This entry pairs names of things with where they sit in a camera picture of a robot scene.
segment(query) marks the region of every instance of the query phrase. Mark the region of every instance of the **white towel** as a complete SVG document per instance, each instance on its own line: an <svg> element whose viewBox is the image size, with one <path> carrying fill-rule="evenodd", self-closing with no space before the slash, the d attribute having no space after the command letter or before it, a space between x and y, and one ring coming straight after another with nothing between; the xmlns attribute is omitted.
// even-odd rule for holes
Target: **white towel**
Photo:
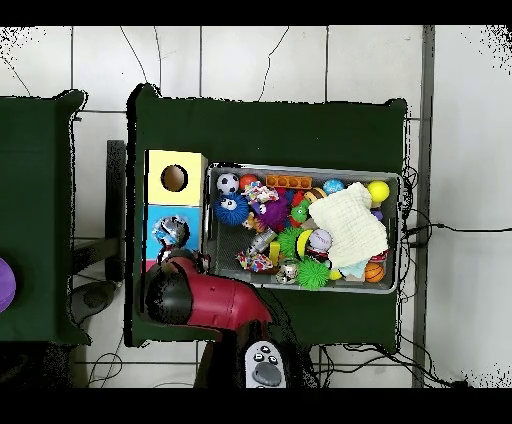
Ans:
<svg viewBox="0 0 512 424"><path fill-rule="evenodd" d="M332 268L361 262L388 248L386 227L370 212L372 198L361 184L319 199L309 213L319 228L332 238L329 260Z"/></svg>

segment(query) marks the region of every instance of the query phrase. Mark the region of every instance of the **gray plastic bin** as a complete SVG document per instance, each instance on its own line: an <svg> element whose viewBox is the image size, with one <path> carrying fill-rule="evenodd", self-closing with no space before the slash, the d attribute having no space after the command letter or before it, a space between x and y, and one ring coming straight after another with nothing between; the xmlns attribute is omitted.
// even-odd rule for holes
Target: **gray plastic bin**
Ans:
<svg viewBox="0 0 512 424"><path fill-rule="evenodd" d="M237 176L254 174L262 182L268 174L298 175L312 177L313 187L322 187L323 182L329 178L338 178L345 183L370 182L374 180L385 181L390 188L390 196L381 206L384 215L382 223L385 225L388 234L388 245L390 252L384 264L385 276L379 283L351 282L344 280L329 281L319 291L352 292L352 293L373 293L387 294L393 292L398 283L400 270L400 239L402 237L402 214L403 204L403 182L398 174L388 172L363 172L363 171L338 171L333 169L315 168L290 168L262 165L230 165L213 163L206 170L205 177L205 213L204 213L204 235L203 251L212 257L211 272L238 280L246 281L255 286L265 285L267 288L283 290L305 290L298 284L284 285L276 281L273 275L258 274L245 271L235 258L237 252L245 250L251 244L255 231L244 227L230 227L219 223L216 219L213 208L218 197L216 187L217 178L220 174L231 172Z"/></svg>

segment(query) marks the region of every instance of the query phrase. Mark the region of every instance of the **shape sorter box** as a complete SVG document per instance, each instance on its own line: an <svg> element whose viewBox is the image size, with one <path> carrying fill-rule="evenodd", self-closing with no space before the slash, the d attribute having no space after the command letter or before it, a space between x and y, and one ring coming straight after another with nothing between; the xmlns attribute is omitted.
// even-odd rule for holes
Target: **shape sorter box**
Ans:
<svg viewBox="0 0 512 424"><path fill-rule="evenodd" d="M153 234L155 224L162 218L185 219L190 236L184 248L201 250L203 188L208 166L200 153L148 150L147 155L146 270L156 263L163 247Z"/></svg>

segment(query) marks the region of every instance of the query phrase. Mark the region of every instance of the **orange basketball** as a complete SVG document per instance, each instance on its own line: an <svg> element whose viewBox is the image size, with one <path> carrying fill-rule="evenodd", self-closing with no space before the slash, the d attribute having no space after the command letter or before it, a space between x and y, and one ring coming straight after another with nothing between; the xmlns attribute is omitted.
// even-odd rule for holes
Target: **orange basketball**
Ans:
<svg viewBox="0 0 512 424"><path fill-rule="evenodd" d="M368 262L364 269L364 278L369 283L378 283L384 278L384 267L381 264Z"/></svg>

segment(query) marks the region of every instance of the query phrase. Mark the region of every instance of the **green table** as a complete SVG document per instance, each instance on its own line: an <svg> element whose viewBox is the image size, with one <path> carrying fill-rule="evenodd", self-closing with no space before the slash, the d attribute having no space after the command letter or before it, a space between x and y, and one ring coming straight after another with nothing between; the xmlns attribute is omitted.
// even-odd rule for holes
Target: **green table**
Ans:
<svg viewBox="0 0 512 424"><path fill-rule="evenodd" d="M141 264L144 151L202 153L209 162L299 166L401 174L406 103L242 103L160 98L139 85L128 101L127 344L211 339L208 330L165 327L137 314ZM388 295L274 290L299 341L380 343L395 349L396 292ZM265 290L275 310L279 304Z"/></svg>
<svg viewBox="0 0 512 424"><path fill-rule="evenodd" d="M71 281L70 122L85 95L0 98L0 257L16 295L0 314L0 341L89 343L67 314Z"/></svg>

